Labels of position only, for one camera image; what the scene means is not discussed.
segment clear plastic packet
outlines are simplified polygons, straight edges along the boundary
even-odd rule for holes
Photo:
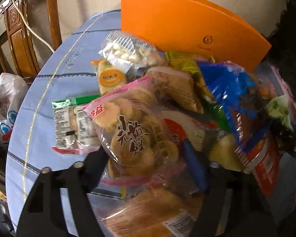
[[[165,64],[152,44],[116,30],[105,38],[99,54],[126,74],[129,82],[143,75],[148,67]]]
[[[127,84],[125,74],[106,59],[91,61],[96,68],[100,94],[105,95]]]
[[[190,189],[185,178],[167,188],[146,188],[101,216],[116,237],[188,236],[194,227],[205,196],[182,193]]]
[[[202,63],[200,69],[227,117],[237,146],[243,149],[268,116],[257,86],[244,68],[232,62]]]
[[[179,152],[157,108],[150,77],[143,77],[85,107],[111,157],[114,178],[151,175],[176,162]]]
[[[203,113],[201,102],[194,93],[193,79],[188,73],[168,67],[152,67],[145,75],[151,76],[157,98],[174,100],[184,109]]]
[[[100,97],[92,95],[52,102],[56,145],[52,149],[61,154],[85,154],[97,151],[100,140],[92,119],[83,105]]]

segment orange sticker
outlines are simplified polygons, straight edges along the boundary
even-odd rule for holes
[[[113,87],[126,82],[124,73],[116,69],[104,71],[100,74],[99,83],[104,87]]]

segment white plastic bag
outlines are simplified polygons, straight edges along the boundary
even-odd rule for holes
[[[9,73],[0,75],[0,145],[9,142],[16,116],[27,91],[28,86],[22,77]]]

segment label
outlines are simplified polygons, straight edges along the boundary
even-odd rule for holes
[[[80,146],[90,146],[97,143],[97,134],[91,117],[84,111],[83,106],[76,106],[78,141]]]
[[[274,186],[278,172],[280,157],[277,146],[270,134],[263,138],[247,155],[251,161],[246,166],[253,169],[253,175],[259,184],[262,193],[270,195]]]
[[[180,147],[180,144],[183,142],[183,140],[187,138],[183,127],[181,127],[177,122],[174,122],[170,119],[165,118],[163,120],[166,122],[167,127],[172,133],[174,143],[176,144],[176,146]]]
[[[103,104],[100,104],[99,106],[97,106],[95,109],[93,109],[91,111],[91,118],[94,119],[95,117],[97,117],[98,115],[100,115],[104,110],[105,109],[103,107]]]
[[[188,237],[193,229],[194,219],[184,212],[162,224],[175,236]]]
[[[71,130],[69,108],[54,110],[56,146],[66,147],[66,133]]]
[[[126,81],[124,73],[116,69],[102,72],[98,80],[99,84],[104,87],[114,87]]]

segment logo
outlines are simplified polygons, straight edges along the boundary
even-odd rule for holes
[[[7,132],[9,132],[11,130],[11,128],[5,123],[1,123],[0,130],[1,130],[2,134],[6,134]]]
[[[16,111],[9,111],[8,112],[8,118],[9,118],[9,121],[11,122],[11,124],[14,125],[15,123],[15,120],[16,120],[16,116],[17,116],[17,112]]]
[[[203,38],[203,42],[205,44],[209,44],[209,43],[213,42],[213,37],[212,36],[206,36],[206,37]]]

